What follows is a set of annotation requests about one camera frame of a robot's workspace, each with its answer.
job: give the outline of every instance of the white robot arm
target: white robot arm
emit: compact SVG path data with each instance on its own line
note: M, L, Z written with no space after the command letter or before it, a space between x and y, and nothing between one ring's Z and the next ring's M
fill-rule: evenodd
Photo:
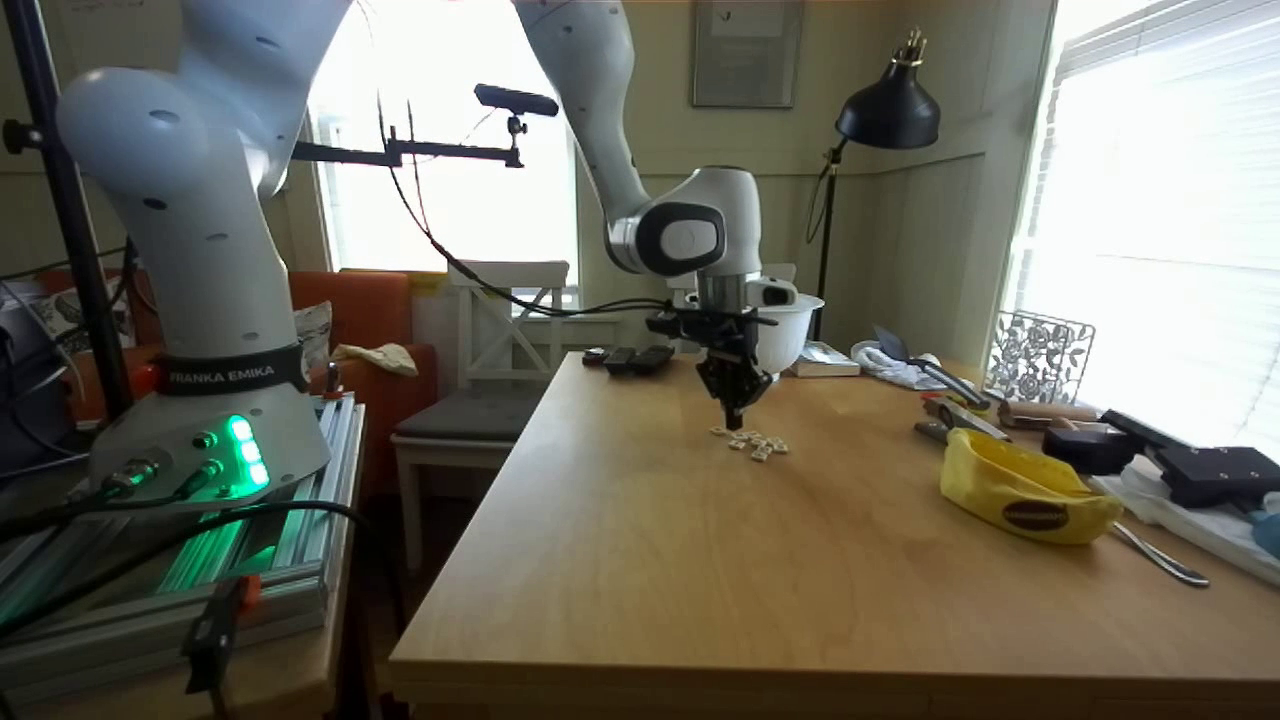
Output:
M318 400L298 386L287 276L259 199L302 136L314 74L347 0L185 0L175 72L99 67L66 86L60 139L133 232L164 327L162 390L97 441L97 473L143 462L154 493L221 478L205 444L248 419L259 468L236 496L323 462ZM621 0L518 0L594 169L608 256L623 273L700 276L700 306L655 320L708 344L700 363L730 424L769 386L746 280L759 266L759 195L742 169L700 169L652 199L633 169L623 97L633 29Z

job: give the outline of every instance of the black lamp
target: black lamp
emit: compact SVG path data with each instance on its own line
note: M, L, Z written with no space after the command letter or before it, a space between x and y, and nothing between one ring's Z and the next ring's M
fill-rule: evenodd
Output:
M825 249L817 266L817 296L828 296L828 249L834 249L834 212L836 212L836 164L845 143L874 147L925 147L937 143L939 106L920 86L915 72L925 62L927 41L912 31L888 59L884 74L860 92L851 92L836 116L839 143L828 153L822 171L825 181Z

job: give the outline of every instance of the chair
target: chair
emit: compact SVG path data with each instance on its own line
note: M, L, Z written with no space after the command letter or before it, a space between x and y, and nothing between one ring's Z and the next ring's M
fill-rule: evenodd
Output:
M540 306L561 306L565 258L504 258L469 264L485 284L466 273L447 273L455 299L455 352L453 390L424 413L396 424L396 473L402 473L402 514L405 514L405 562L413 577L424 570L424 496L485 496L485 485L447 488L441 468L485 468L498 473L518 437L526 431L536 400L545 395L561 363L561 320L548 310L521 306L500 290L514 290Z

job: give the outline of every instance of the window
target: window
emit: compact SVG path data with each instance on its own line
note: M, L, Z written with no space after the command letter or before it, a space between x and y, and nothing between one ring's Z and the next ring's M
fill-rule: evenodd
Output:
M1005 306L1098 325L1081 400L1280 457L1280 4L1060 29Z
M476 82L553 97L507 0L354 4L314 92L321 143L380 147L380 106L402 139L507 147L507 113ZM407 159L396 181L427 227L469 258L575 258L572 136L526 116L526 169ZM337 266L446 266L405 212L390 169L321 164L321 212Z

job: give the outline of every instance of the wall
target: wall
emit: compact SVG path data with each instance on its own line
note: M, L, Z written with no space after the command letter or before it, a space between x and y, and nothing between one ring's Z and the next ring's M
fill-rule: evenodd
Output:
M175 0L46 0L66 72L103 59L170 59ZM690 106L693 0L627 0L637 80L627 136L649 190L695 164L746 164L759 176L763 258L801 264L817 288L814 176L836 143L834 119L851 86L882 74L907 29L925 29L925 86L943 105L943 139L927 153L848 147L836 190L825 334L839 347L874 325L978 363L1005 280L1054 0L805 0L797 106ZM0 46L0 116L27 116L13 50ZM33 154L0 154L0 273L60 256L55 220ZM103 242L121 242L97 206ZM270 202L280 256L323 266L318 176L292 171ZM655 290L655 280L608 264L594 185L580 176L580 276L587 299Z

